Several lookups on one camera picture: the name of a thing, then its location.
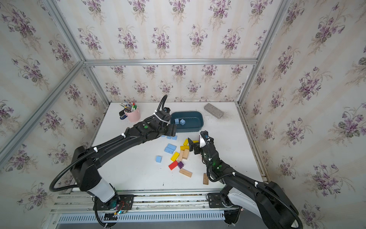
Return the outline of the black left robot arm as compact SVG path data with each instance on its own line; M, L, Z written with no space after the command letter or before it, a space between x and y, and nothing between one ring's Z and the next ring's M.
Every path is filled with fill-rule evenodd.
M177 126L170 123L170 109L165 107L167 97L167 95L163 96L152 116L134 124L133 127L126 128L117 137L95 147L77 148L71 164L53 179L49 190L59 192L78 188L103 203L117 200L117 192L101 177L98 169L117 155L135 146L158 139L163 135L175 136ZM67 172L71 172L76 183L57 188L56 184Z

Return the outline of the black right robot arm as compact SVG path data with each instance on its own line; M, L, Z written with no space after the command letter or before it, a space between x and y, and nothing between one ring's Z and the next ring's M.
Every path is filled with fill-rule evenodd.
M207 131L200 132L198 142L190 138L187 141L189 150L201 156L209 181L224 184L220 198L225 207L249 210L259 216L269 229L304 227L298 210L277 183L257 181L225 163Z

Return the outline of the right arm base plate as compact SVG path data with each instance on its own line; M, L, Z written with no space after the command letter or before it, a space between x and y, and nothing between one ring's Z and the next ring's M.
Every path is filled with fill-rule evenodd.
M208 193L206 195L208 205L210 209L218 208L234 208L237 209L238 206L233 204L228 196L221 193Z

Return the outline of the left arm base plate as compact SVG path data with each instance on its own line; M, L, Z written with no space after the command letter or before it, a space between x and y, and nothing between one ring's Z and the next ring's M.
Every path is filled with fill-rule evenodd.
M133 205L134 195L115 195L106 203L102 202L99 198L94 201L93 210L131 210Z

